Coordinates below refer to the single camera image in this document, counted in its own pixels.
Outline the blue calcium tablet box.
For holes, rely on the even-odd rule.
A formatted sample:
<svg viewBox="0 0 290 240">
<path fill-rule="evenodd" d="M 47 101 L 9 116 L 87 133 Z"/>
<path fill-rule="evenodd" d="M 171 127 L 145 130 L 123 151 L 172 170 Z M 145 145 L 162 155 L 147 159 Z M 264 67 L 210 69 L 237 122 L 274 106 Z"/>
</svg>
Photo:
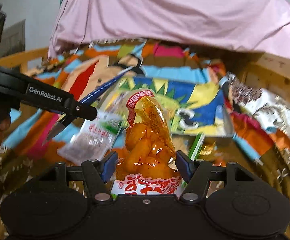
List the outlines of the blue calcium tablet box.
<svg viewBox="0 0 290 240">
<path fill-rule="evenodd" d="M 124 74 L 131 71 L 133 66 L 127 67 L 122 70 L 114 78 L 110 79 L 106 83 L 102 84 L 100 87 L 94 89 L 92 92 L 87 94 L 82 100 L 80 100 L 74 107 L 74 112 L 72 114 L 63 114 L 57 120 L 56 124 L 49 131 L 46 136 L 45 144 L 50 141 L 58 134 L 60 134 L 64 129 L 66 129 L 76 118 L 82 118 L 87 120 L 94 120 L 97 117 L 97 109 L 92 107 L 92 104 L 97 101 L 97 99 L 102 96 L 108 89 L 110 89 Z"/>
</svg>

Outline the green stick snack packet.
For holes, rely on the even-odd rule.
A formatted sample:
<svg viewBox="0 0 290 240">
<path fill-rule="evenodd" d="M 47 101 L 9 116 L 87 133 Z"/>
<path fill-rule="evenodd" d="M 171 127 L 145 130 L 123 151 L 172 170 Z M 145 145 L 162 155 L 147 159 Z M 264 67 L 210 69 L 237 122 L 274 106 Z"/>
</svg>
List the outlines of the green stick snack packet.
<svg viewBox="0 0 290 240">
<path fill-rule="evenodd" d="M 192 161 L 195 161 L 199 158 L 204 140 L 205 140 L 204 133 L 199 133 L 196 136 L 196 138 L 195 138 L 195 140 L 194 140 L 194 142 L 189 150 L 189 153 L 187 155 L 189 157 L 189 159 L 191 159 Z"/>
</svg>

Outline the metal tray with dinosaur drawing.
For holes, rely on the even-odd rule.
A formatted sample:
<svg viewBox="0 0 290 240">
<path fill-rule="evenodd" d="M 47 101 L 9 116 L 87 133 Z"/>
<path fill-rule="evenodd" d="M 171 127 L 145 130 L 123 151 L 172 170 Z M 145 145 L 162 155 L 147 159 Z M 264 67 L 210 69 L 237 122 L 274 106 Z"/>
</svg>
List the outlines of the metal tray with dinosaur drawing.
<svg viewBox="0 0 290 240">
<path fill-rule="evenodd" d="M 172 134 L 204 133 L 211 138 L 232 138 L 233 124 L 226 110 L 225 96 L 213 82 L 198 84 L 145 76 L 122 77 L 101 99 L 103 111 L 128 114 L 126 96 L 151 90 L 169 118 Z"/>
</svg>

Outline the floral satin pillow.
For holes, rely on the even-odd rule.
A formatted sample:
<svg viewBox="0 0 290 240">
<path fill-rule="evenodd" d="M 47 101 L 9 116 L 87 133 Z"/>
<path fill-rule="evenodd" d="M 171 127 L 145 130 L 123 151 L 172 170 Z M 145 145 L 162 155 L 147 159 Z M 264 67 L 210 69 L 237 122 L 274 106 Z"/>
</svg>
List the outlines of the floral satin pillow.
<svg viewBox="0 0 290 240">
<path fill-rule="evenodd" d="M 290 139 L 290 103 L 264 88 L 253 88 L 227 73 L 218 81 L 226 95 L 242 113 L 256 119 L 268 133 L 280 130 Z"/>
</svg>

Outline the wooden bed rail left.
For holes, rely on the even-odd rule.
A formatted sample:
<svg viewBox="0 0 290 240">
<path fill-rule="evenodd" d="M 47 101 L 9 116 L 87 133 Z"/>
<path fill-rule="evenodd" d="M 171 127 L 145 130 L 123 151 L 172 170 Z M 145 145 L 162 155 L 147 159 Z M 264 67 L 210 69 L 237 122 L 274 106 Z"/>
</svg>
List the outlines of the wooden bed rail left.
<svg viewBox="0 0 290 240">
<path fill-rule="evenodd" d="M 40 59 L 44 60 L 48 56 L 48 47 L 34 50 L 22 51 L 6 57 L 0 58 L 0 66 L 6 68 L 20 67 L 20 72 L 28 71 L 28 62 Z"/>
</svg>

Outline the orange pickled snack pouch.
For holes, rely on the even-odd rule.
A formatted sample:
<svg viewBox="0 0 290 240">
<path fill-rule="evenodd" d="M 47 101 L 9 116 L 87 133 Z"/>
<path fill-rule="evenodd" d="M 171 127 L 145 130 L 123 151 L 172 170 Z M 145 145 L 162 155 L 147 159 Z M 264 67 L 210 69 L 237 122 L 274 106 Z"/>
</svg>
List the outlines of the orange pickled snack pouch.
<svg viewBox="0 0 290 240">
<path fill-rule="evenodd" d="M 151 195 L 183 191 L 180 173 L 170 167 L 176 159 L 169 123 L 153 90 L 140 88 L 124 97 L 127 128 L 117 148 L 116 179 L 111 194 Z"/>
</svg>

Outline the gold foil snack packet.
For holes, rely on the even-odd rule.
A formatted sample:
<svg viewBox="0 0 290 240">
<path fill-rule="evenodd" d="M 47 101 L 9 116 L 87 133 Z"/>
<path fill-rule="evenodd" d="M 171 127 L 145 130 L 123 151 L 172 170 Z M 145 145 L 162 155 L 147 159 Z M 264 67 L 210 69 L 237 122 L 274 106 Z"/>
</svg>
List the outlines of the gold foil snack packet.
<svg viewBox="0 0 290 240">
<path fill-rule="evenodd" d="M 213 144 L 203 144 L 199 157 L 200 159 L 209 161 L 214 166 L 221 166 L 222 160 L 215 142 Z"/>
</svg>

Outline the white green tofu snack packet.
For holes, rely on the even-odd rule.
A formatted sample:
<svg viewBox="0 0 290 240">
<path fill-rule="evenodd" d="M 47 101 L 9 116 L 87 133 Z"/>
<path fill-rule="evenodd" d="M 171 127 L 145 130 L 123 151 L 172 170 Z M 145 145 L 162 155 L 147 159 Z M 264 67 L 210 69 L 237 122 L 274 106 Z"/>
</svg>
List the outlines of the white green tofu snack packet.
<svg viewBox="0 0 290 240">
<path fill-rule="evenodd" d="M 101 160 L 120 133 L 123 118 L 114 113 L 99 111 L 96 119 L 85 120 L 80 131 L 57 154 L 75 165 L 87 160 Z"/>
</svg>

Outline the wooden bed rail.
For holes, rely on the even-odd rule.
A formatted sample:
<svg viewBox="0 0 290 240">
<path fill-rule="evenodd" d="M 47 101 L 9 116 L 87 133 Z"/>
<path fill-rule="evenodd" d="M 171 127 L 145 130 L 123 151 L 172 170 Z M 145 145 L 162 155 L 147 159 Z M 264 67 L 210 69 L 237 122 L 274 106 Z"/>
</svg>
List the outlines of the wooden bed rail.
<svg viewBox="0 0 290 240">
<path fill-rule="evenodd" d="M 44 60 L 48 56 L 48 47 L 34 50 L 22 51 L 6 57 L 0 58 L 0 66 L 6 68 L 20 67 L 20 72 L 28 71 L 28 62 L 40 59 Z"/>
<path fill-rule="evenodd" d="M 267 53 L 248 54 L 242 81 L 265 88 L 290 103 L 290 59 Z"/>
</svg>

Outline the pink hanging sheet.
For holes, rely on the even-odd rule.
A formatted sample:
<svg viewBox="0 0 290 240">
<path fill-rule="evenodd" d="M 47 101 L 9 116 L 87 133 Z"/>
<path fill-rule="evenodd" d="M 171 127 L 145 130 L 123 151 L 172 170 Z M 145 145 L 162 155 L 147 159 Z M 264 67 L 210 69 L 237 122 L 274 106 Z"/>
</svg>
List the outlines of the pink hanging sheet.
<svg viewBox="0 0 290 240">
<path fill-rule="evenodd" d="M 119 38 L 155 38 L 290 59 L 286 0 L 63 0 L 49 55 Z"/>
</svg>

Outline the wooden bed rail right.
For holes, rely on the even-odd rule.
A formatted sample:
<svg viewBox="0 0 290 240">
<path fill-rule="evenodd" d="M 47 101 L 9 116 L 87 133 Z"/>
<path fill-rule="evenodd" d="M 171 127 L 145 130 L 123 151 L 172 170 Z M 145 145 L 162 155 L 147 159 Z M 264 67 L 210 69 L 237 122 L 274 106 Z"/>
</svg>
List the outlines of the wooden bed rail right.
<svg viewBox="0 0 290 240">
<path fill-rule="evenodd" d="M 248 54 L 242 81 L 265 88 L 290 103 L 290 59 L 267 53 Z"/>
</svg>

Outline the grey door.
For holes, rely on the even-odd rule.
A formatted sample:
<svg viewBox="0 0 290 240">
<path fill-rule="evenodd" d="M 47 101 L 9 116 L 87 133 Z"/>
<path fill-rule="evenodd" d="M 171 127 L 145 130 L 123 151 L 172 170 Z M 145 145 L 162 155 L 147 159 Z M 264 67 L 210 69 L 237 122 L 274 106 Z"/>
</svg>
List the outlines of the grey door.
<svg viewBox="0 0 290 240">
<path fill-rule="evenodd" d="M 25 51 L 25 20 L 4 29 L 0 42 L 0 58 Z"/>
</svg>

